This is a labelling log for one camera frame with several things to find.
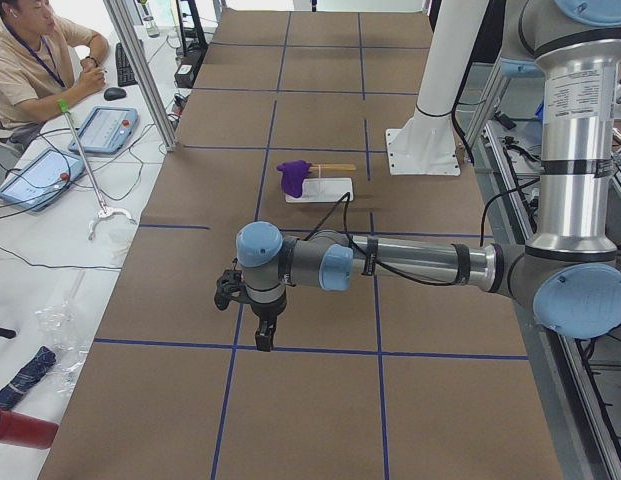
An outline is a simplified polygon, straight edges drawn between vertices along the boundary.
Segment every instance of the purple object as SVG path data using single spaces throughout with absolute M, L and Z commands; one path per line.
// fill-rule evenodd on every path
M 277 165 L 283 175 L 281 177 L 281 190 L 291 197 L 299 198 L 303 194 L 303 180 L 310 172 L 311 163 L 305 160 L 295 160 Z

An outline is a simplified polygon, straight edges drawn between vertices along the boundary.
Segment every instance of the blue joint cap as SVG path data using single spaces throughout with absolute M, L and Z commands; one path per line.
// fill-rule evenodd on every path
M 244 267 L 259 267 L 275 258 L 281 250 L 283 236 L 268 222 L 253 222 L 237 234 L 237 259 Z
M 621 272 L 603 263 L 565 268 L 537 291 L 534 314 L 568 337 L 599 337 L 621 324 Z
M 593 27 L 621 25 L 621 0 L 554 0 L 572 20 Z
M 347 290 L 352 272 L 352 249 L 331 245 L 319 267 L 319 284 L 324 290 Z
M 543 72 L 529 60 L 513 60 L 501 57 L 501 72 L 506 77 L 532 78 L 543 77 Z

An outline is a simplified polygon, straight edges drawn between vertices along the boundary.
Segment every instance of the computer mouse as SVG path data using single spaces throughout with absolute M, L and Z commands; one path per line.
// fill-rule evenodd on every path
M 123 98 L 126 95 L 126 91 L 123 88 L 119 87 L 106 88 L 106 91 L 103 92 L 103 98 L 107 101 L 118 100 L 119 98 Z

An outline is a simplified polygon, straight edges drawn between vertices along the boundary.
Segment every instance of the wooden handle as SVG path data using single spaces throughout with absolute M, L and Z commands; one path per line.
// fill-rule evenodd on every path
M 310 167 L 311 172 L 354 172 L 357 166 L 353 163 L 315 163 Z

